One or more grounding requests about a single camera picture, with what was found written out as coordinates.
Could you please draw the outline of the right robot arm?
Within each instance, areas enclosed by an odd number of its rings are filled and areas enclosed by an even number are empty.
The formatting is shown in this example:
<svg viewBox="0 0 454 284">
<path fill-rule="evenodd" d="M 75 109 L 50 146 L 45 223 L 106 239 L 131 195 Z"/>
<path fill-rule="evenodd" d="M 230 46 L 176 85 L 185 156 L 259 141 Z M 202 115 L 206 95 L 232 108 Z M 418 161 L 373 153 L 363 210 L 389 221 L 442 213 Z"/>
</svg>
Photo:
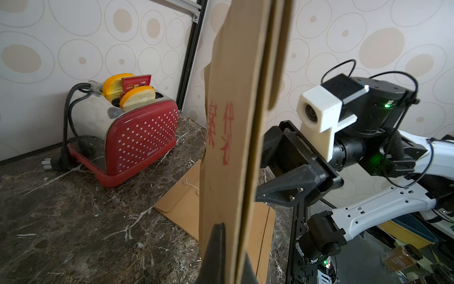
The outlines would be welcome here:
<svg viewBox="0 0 454 284">
<path fill-rule="evenodd" d="M 399 129 L 417 90 L 340 74 L 301 94 L 301 126 L 283 121 L 264 136 L 261 168 L 274 179 L 256 200 L 293 207 L 290 263 L 319 263 L 359 233 L 399 216 L 454 206 L 454 141 Z M 390 187 L 362 202 L 307 216 L 309 207 L 343 187 L 340 172 L 359 165 Z"/>
</svg>

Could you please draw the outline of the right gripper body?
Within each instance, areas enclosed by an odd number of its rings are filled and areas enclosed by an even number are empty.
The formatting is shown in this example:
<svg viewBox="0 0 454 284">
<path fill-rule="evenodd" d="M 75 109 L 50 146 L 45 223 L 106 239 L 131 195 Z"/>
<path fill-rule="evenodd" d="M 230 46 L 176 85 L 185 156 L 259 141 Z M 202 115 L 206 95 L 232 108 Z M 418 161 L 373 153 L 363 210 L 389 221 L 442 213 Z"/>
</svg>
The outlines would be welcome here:
<svg viewBox="0 0 454 284">
<path fill-rule="evenodd" d="M 314 149 L 301 132 L 290 121 L 281 122 L 278 127 L 283 135 L 270 168 L 275 178 L 299 166 L 308 164 L 313 168 L 325 171 L 329 177 L 329 184 L 321 190 L 323 198 L 328 192 L 344 185 L 344 180 L 338 172 Z"/>
</svg>

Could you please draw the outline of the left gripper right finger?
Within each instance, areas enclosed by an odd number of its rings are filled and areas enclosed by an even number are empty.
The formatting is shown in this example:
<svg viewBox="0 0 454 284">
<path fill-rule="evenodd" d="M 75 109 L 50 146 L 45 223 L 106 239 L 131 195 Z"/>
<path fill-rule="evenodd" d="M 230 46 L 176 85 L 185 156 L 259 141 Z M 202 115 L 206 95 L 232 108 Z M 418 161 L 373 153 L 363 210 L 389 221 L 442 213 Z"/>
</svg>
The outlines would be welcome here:
<svg viewBox="0 0 454 284">
<path fill-rule="evenodd" d="M 244 263 L 244 269 L 241 277 L 241 284 L 258 284 L 258 280 L 253 271 L 250 262 Z"/>
</svg>

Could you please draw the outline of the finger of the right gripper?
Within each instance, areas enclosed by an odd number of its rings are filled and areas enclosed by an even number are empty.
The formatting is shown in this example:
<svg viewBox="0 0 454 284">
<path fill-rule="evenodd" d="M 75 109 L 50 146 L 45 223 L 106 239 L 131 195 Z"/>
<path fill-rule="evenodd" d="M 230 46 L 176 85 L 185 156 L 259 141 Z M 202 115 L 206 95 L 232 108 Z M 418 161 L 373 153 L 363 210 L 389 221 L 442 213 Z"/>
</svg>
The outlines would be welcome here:
<svg viewBox="0 0 454 284">
<path fill-rule="evenodd" d="M 283 131 L 278 126 L 272 126 L 263 136 L 260 168 L 266 168 L 274 160 Z"/>
<path fill-rule="evenodd" d="M 321 199 L 321 190 L 329 180 L 325 171 L 304 164 L 260 185 L 255 200 L 283 207 L 295 207 L 301 202 L 310 206 Z"/>
</svg>

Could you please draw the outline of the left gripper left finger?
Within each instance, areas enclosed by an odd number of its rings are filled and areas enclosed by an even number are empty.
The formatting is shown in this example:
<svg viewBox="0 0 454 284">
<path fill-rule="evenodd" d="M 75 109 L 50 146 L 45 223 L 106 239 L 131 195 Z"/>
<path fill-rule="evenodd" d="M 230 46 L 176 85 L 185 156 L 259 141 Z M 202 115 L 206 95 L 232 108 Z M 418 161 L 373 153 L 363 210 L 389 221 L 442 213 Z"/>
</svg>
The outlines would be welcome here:
<svg viewBox="0 0 454 284">
<path fill-rule="evenodd" d="M 224 284 L 225 283 L 225 258 L 226 258 L 225 225 L 214 225 L 208 247 L 202 261 L 197 284 Z"/>
</svg>

